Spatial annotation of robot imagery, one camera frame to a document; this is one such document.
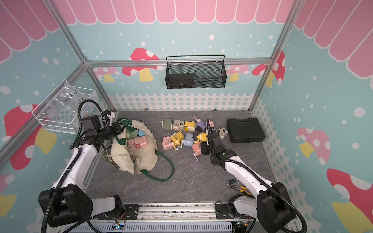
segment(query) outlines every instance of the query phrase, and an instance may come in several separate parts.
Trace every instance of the gray floor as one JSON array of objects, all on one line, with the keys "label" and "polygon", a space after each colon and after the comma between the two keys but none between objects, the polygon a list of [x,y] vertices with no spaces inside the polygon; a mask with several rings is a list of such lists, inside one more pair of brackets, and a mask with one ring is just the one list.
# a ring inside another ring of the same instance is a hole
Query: gray floor
[{"label": "gray floor", "polygon": [[[238,192],[226,185],[226,181],[234,178],[221,167],[214,167],[208,155],[200,155],[195,163],[192,149],[183,147],[178,151],[164,151],[161,138],[170,136],[174,131],[164,131],[160,121],[193,120],[193,116],[206,120],[210,118],[215,128],[226,127],[229,118],[244,119],[249,117],[248,111],[127,111],[120,112],[119,117],[142,119],[153,131],[158,150],[171,159],[175,166],[173,177],[167,182],[157,182],[143,174],[132,175],[120,171],[100,158],[98,166],[89,184],[87,194],[90,198],[102,198],[119,195],[127,203],[138,202],[204,202],[227,201]],[[225,147],[232,149],[253,170],[263,177],[273,180],[264,152],[259,142],[232,144],[229,137],[223,140]],[[164,158],[158,158],[157,165],[150,174],[166,178],[171,167]]]}]

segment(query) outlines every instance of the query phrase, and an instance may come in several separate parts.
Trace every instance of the pliers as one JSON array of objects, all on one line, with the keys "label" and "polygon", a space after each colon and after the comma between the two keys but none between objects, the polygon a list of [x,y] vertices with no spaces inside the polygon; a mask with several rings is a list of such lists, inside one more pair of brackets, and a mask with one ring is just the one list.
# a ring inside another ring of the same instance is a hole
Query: pliers
[{"label": "pliers", "polygon": [[253,194],[249,193],[247,190],[247,187],[240,186],[240,185],[231,185],[231,188],[234,190],[237,190],[239,192],[242,192],[243,194],[249,195],[249,196],[254,196]]}]

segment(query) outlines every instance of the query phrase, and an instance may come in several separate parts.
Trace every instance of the yellow pencil sharpener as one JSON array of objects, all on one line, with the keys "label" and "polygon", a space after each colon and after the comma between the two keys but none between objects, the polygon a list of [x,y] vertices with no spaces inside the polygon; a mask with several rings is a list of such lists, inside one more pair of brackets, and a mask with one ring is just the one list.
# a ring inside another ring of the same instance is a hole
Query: yellow pencil sharpener
[{"label": "yellow pencil sharpener", "polygon": [[195,122],[185,122],[184,123],[184,130],[188,132],[194,132],[195,131]]},{"label": "yellow pencil sharpener", "polygon": [[171,141],[174,143],[173,148],[176,149],[176,146],[181,144],[181,140],[184,139],[184,135],[179,131],[171,135]]},{"label": "yellow pencil sharpener", "polygon": [[197,142],[207,142],[207,133],[198,134],[197,141],[195,141],[194,143],[197,143]]}]

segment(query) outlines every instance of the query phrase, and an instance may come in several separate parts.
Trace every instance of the pink cube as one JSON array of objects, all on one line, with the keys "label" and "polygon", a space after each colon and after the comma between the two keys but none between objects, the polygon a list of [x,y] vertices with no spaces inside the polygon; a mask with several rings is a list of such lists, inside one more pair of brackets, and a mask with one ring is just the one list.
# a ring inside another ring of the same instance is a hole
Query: pink cube
[{"label": "pink cube", "polygon": [[162,138],[162,146],[165,151],[173,149],[173,142],[170,139],[170,136]]},{"label": "pink cube", "polygon": [[128,147],[128,150],[133,150],[135,148],[135,140],[133,139],[129,139],[127,141],[127,147]]},{"label": "pink cube", "polygon": [[135,141],[135,147],[137,149],[141,149],[141,148],[148,146],[148,142],[146,141],[146,136],[135,138],[134,141]]}]

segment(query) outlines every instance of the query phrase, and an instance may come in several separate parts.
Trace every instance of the black cable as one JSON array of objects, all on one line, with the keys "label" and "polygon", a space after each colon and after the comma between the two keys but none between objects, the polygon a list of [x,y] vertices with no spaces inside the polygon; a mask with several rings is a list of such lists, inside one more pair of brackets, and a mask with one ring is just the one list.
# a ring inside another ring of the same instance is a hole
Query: black cable
[{"label": "black cable", "polygon": [[78,148],[78,153],[76,154],[75,158],[73,159],[73,161],[71,162],[71,164],[67,167],[66,171],[62,175],[60,181],[58,182],[57,186],[54,188],[54,191],[53,191],[53,193],[52,193],[52,195],[51,195],[51,197],[49,199],[49,202],[48,202],[48,205],[46,207],[46,210],[44,211],[44,218],[43,218],[43,222],[41,223],[41,230],[40,230],[41,233],[46,233],[47,232],[47,224],[48,224],[49,214],[50,214],[50,211],[52,209],[52,205],[56,201],[57,193],[60,190],[60,188],[61,188],[64,180],[68,176],[71,168],[74,166],[74,164],[76,163],[76,161],[79,159],[81,153],[82,153],[82,148],[79,147]]},{"label": "black cable", "polygon": [[254,176],[254,178],[257,179],[257,181],[259,181],[261,185],[263,185],[269,191],[271,191],[273,194],[275,194],[276,196],[278,196],[283,202],[285,202],[286,204],[288,204],[290,206],[290,208],[292,208],[294,210],[295,214],[299,217],[299,220],[302,223],[302,229],[300,231],[298,231],[298,232],[294,232],[294,231],[290,231],[290,230],[288,230],[288,229],[286,229],[286,228],[283,227],[283,228],[281,228],[281,230],[283,230],[286,233],[306,233],[306,231],[307,231],[307,223],[305,222],[305,220],[304,220],[302,214],[299,212],[299,210],[297,210],[297,208],[295,206],[293,206],[293,204],[291,202],[289,202],[284,196],[282,196],[274,188],[272,188],[266,182],[264,182],[259,176],[257,176],[250,168],[248,168],[247,166],[245,166],[243,163],[240,163],[240,162],[237,162],[237,161],[234,161],[234,160],[221,160],[221,161],[219,161],[218,163],[216,163],[214,165],[218,166],[218,165],[220,165],[222,163],[225,163],[225,162],[234,163],[234,164],[237,164],[237,165],[243,167],[252,176]]},{"label": "black cable", "polygon": [[74,140],[74,144],[76,143],[76,141],[79,139],[80,137],[80,133],[82,132],[82,128],[83,128],[83,124],[82,124],[82,117],[81,117],[81,111],[82,111],[82,107],[85,103],[87,102],[92,102],[94,103],[94,105],[96,105],[96,107],[98,108],[98,110],[100,111],[100,113],[102,112],[102,109],[100,108],[100,106],[94,101],[94,100],[83,100],[80,104],[79,104],[79,107],[78,107],[78,120],[79,120],[79,130],[78,130],[78,133],[76,134],[76,138]]},{"label": "black cable", "polygon": [[255,221],[256,221],[256,218],[253,219],[252,224],[250,225],[249,229],[247,229],[245,233],[249,233],[254,228]]}]

